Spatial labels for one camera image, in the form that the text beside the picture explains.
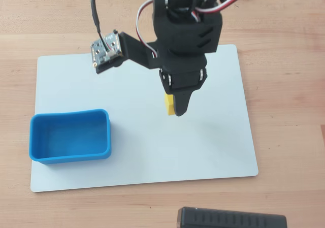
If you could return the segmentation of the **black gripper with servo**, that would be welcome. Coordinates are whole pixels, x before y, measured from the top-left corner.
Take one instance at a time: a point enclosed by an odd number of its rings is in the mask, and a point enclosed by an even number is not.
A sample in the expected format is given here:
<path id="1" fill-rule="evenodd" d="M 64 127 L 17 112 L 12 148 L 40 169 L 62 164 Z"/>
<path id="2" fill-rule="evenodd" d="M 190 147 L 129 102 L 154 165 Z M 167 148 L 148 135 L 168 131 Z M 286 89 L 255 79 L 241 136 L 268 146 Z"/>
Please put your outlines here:
<path id="1" fill-rule="evenodd" d="M 164 9 L 153 12 L 154 47 L 158 52 L 159 76 L 166 94 L 173 96 L 176 116 L 186 113 L 192 93 L 207 79 L 207 53 L 217 50 L 222 15 L 200 14 L 199 21 L 189 13 Z"/>

